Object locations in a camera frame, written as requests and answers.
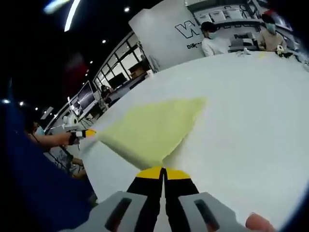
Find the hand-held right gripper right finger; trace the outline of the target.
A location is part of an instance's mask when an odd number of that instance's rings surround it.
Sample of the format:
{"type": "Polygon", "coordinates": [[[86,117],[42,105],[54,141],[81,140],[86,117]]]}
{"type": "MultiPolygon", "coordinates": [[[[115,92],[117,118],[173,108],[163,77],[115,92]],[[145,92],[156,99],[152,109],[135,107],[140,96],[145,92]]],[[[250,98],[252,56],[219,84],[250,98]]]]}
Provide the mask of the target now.
{"type": "Polygon", "coordinates": [[[173,232],[247,232],[235,212],[207,192],[200,193],[180,170],[164,173],[166,214],[173,232]]]}

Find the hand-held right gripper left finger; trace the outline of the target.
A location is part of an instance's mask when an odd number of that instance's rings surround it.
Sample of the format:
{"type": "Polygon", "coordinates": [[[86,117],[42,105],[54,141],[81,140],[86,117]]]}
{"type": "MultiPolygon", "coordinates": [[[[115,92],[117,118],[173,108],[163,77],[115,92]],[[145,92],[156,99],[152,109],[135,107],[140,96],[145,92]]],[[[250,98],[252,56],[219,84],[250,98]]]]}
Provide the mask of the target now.
{"type": "Polygon", "coordinates": [[[139,172],[127,191],[119,191],[97,206],[104,232],[152,232],[160,212],[164,168],[139,172]]]}

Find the person's left hand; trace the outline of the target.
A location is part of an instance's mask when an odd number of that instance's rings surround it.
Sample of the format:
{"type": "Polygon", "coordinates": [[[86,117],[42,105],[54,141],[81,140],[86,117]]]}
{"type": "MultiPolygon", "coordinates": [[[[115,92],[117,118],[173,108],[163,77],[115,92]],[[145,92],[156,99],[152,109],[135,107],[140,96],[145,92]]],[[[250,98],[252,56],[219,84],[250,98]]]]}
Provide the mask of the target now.
{"type": "Polygon", "coordinates": [[[76,132],[66,132],[63,135],[63,145],[74,145],[78,144],[79,139],[76,136],[76,132]]]}

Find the person's right hand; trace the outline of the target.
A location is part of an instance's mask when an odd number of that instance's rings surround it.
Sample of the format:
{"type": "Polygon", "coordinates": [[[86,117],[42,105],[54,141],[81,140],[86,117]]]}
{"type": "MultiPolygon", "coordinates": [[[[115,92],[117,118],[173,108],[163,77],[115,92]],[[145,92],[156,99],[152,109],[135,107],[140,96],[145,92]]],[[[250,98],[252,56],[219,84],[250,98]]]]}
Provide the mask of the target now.
{"type": "Polygon", "coordinates": [[[246,222],[245,227],[252,231],[275,232],[272,224],[259,214],[251,213],[246,222]]]}

